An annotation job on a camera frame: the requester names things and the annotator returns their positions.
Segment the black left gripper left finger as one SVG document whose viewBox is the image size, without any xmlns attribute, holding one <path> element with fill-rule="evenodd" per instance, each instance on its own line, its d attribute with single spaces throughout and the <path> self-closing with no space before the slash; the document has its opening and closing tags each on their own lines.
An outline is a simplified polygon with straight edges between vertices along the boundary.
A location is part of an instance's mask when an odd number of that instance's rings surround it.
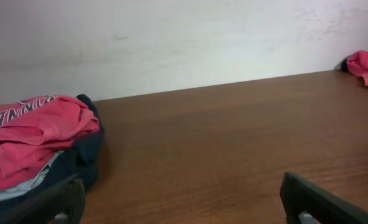
<svg viewBox="0 0 368 224">
<path fill-rule="evenodd" d="M 4 224 L 79 224 L 85 208 L 85 188 L 77 175 L 62 180 L 2 215 Z"/>
</svg>

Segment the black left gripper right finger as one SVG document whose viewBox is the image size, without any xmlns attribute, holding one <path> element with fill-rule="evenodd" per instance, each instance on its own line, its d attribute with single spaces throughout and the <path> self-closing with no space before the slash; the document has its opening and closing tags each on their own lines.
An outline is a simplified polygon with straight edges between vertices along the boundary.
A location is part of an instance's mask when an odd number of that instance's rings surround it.
<svg viewBox="0 0 368 224">
<path fill-rule="evenodd" d="M 287 223 L 368 224 L 368 212 L 292 172 L 285 172 L 280 198 Z"/>
</svg>

